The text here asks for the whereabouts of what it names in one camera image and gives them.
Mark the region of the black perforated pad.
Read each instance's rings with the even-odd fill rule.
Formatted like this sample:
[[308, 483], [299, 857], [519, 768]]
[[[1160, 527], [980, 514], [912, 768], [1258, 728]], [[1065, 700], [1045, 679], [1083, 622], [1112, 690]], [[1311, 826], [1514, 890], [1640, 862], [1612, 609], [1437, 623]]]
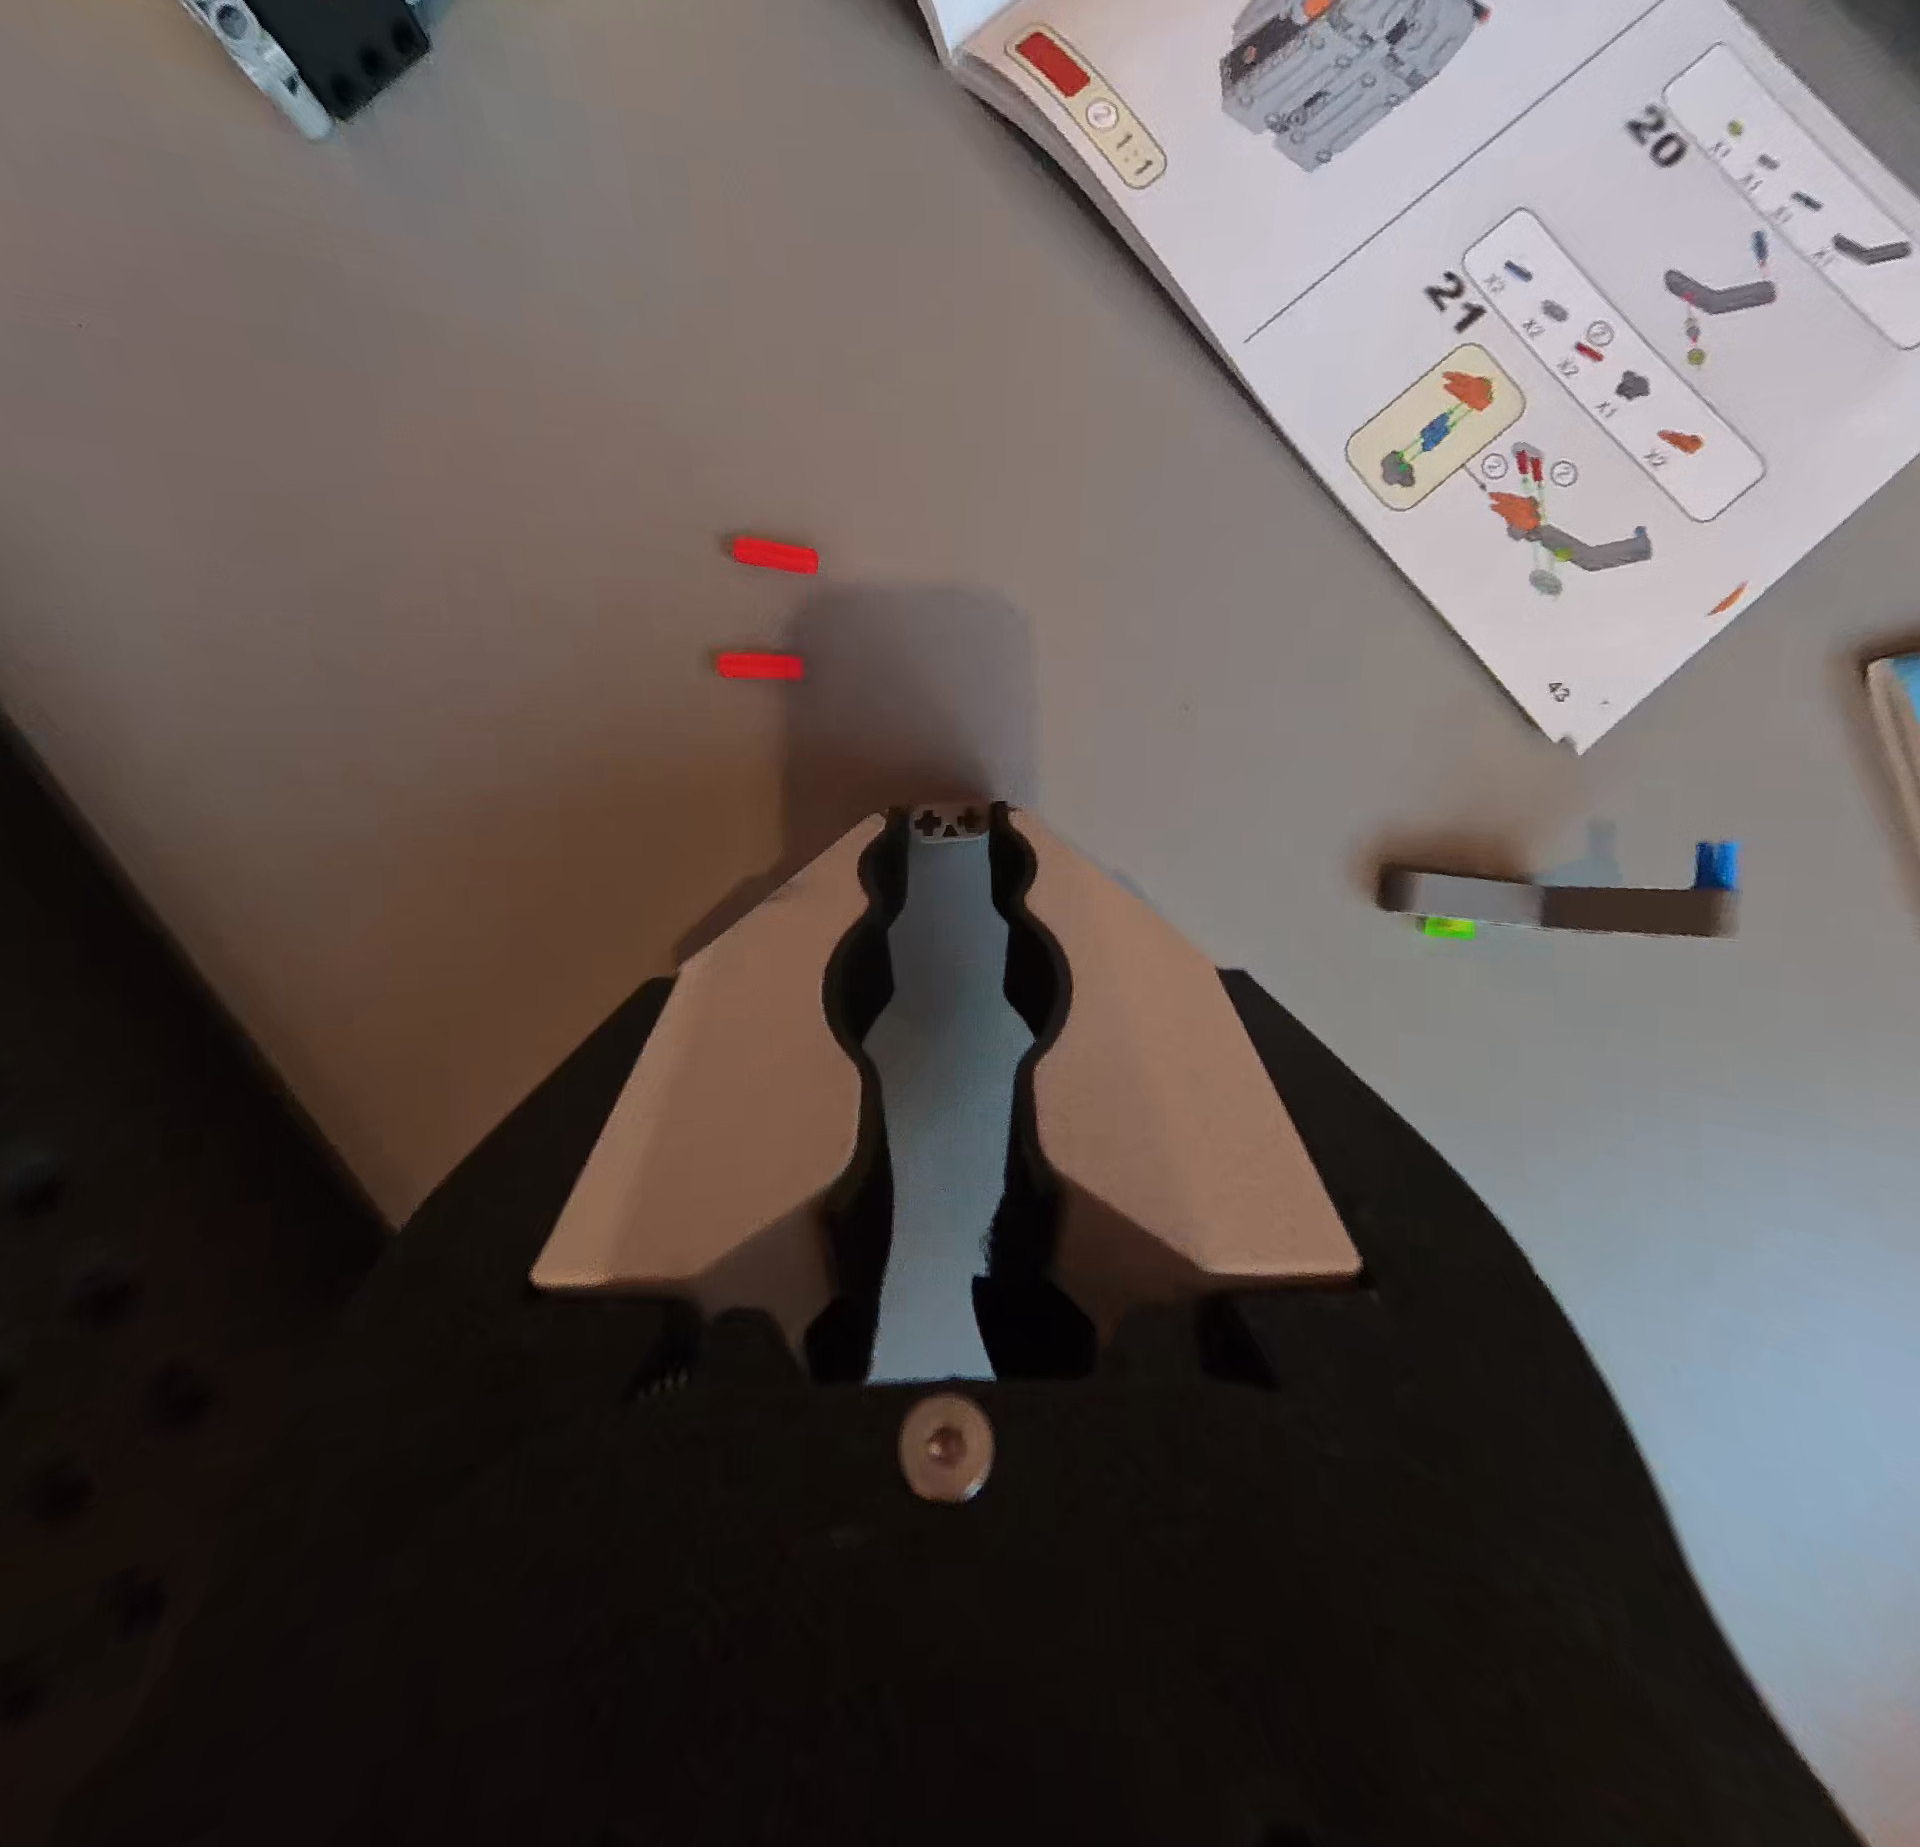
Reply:
[[383, 1222], [2, 741], [2, 1840], [180, 1645]]

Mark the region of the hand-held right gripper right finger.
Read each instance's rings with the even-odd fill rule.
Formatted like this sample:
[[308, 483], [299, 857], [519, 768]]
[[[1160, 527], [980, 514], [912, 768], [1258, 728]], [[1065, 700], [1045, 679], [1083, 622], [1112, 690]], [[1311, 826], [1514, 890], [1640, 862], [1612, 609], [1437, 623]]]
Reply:
[[1346, 1289], [1356, 1242], [1212, 959], [1025, 808], [998, 808], [1015, 1070], [974, 1324], [1002, 1382], [1081, 1380], [1139, 1312]]

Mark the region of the grey desk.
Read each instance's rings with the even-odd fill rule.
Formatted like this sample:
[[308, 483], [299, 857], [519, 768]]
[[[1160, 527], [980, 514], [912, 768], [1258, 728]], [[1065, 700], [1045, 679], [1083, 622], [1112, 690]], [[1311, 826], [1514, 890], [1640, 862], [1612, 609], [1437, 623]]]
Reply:
[[[1916, 468], [1569, 755], [909, 0], [451, 0], [321, 146], [177, 0], [2, 46], [5, 707], [387, 1218], [858, 780], [990, 771], [1498, 1211], [1916, 1842]], [[1729, 939], [1378, 907], [1698, 844]]]

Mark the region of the dark grey beam with pins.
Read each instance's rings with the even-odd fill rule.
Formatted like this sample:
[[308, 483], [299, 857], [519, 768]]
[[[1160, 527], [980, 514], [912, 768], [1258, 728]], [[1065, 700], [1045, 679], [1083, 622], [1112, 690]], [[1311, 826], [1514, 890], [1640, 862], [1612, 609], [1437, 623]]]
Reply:
[[1382, 912], [1429, 934], [1524, 928], [1640, 939], [1729, 939], [1742, 912], [1742, 845], [1698, 844], [1680, 890], [1567, 886], [1493, 874], [1442, 874], [1386, 865]]

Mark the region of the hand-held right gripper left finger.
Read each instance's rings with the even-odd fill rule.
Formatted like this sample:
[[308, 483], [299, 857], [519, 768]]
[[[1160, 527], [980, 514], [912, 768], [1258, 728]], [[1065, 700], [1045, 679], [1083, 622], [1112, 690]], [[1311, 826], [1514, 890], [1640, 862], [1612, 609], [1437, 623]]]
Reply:
[[868, 1374], [894, 1174], [868, 1033], [894, 996], [901, 815], [872, 815], [685, 959], [531, 1266], [773, 1320]]

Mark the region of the blue manual booklet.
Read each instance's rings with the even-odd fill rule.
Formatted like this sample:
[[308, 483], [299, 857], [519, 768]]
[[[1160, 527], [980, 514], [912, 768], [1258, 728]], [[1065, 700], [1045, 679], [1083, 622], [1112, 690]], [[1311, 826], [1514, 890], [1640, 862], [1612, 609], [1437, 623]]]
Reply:
[[1870, 659], [1861, 690], [1908, 848], [1919, 852], [1919, 649]]

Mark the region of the partly built robot model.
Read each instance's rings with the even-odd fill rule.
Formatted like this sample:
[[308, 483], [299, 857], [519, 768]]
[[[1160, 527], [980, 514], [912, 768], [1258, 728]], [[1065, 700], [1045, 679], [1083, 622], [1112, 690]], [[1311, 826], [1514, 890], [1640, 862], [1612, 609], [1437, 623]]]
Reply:
[[426, 0], [180, 0], [308, 139], [329, 139], [430, 53]]

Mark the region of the open instruction booklet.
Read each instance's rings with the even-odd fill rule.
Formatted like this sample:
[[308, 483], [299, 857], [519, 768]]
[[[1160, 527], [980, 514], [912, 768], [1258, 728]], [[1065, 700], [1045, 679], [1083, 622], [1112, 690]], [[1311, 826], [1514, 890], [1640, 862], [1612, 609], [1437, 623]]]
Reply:
[[1916, 190], [1729, 0], [918, 0], [1584, 752], [1916, 458]]

